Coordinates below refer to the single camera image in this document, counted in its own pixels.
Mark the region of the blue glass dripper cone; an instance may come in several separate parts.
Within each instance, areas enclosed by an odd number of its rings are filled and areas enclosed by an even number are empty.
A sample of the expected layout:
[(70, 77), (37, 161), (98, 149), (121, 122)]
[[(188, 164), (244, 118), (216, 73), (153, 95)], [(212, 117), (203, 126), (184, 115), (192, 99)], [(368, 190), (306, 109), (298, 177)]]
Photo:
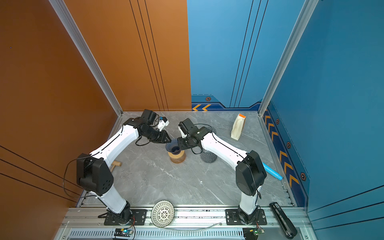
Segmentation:
[(181, 152), (181, 149), (177, 142), (175, 143), (167, 143), (166, 150), (169, 154), (178, 155)]

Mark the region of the coffee filter box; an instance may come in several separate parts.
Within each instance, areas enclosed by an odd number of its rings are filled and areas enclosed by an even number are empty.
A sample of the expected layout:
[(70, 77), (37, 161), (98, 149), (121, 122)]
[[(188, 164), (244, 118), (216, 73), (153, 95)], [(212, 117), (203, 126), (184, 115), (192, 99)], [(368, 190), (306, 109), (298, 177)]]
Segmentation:
[(233, 124), (233, 128), (231, 131), (231, 138), (238, 141), (241, 137), (242, 131), (244, 129), (246, 121), (246, 116), (242, 114), (238, 114), (237, 118), (235, 119), (235, 122)]

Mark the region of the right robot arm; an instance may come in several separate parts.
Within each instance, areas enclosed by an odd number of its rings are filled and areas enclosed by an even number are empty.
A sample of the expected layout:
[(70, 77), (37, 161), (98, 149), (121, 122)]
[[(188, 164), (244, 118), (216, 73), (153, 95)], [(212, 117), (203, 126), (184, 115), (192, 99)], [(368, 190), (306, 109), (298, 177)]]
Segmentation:
[(209, 151), (235, 170), (236, 185), (242, 192), (239, 209), (246, 216), (253, 214), (261, 186), (267, 177), (260, 155), (255, 151), (246, 152), (232, 146), (208, 128), (198, 128), (190, 119), (179, 123), (179, 131), (182, 136), (177, 140), (181, 150), (198, 147)]

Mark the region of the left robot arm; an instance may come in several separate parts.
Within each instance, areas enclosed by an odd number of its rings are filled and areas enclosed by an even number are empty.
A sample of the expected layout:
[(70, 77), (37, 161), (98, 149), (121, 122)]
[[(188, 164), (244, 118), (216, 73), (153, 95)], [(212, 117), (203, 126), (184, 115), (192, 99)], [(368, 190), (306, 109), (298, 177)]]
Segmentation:
[(149, 143), (166, 144), (171, 138), (164, 128), (169, 125), (166, 117), (151, 110), (144, 110), (140, 117), (130, 118), (118, 132), (90, 154), (77, 158), (77, 184), (97, 198), (114, 214), (121, 214), (129, 203), (114, 187), (110, 170), (116, 157), (132, 142), (146, 138)]

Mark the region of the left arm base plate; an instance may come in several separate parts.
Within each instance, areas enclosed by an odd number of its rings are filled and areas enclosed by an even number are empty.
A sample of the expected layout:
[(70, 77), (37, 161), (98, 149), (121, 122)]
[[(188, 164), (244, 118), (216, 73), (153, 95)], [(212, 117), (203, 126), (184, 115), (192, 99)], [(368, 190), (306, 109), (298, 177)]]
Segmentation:
[(115, 214), (107, 211), (104, 225), (105, 226), (128, 226), (134, 224), (135, 226), (143, 226), (146, 221), (147, 210), (145, 209), (131, 209), (124, 210), (120, 214)]

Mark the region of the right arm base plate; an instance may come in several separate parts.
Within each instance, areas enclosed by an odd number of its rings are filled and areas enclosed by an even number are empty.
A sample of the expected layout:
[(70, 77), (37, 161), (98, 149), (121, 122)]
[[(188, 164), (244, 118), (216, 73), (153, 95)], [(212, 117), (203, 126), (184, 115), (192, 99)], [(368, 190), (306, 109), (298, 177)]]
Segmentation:
[(256, 209), (255, 214), (251, 217), (252, 222), (244, 222), (240, 215), (238, 209), (225, 209), (226, 223), (228, 226), (234, 225), (258, 225), (266, 226), (268, 224), (265, 211), (263, 209)]

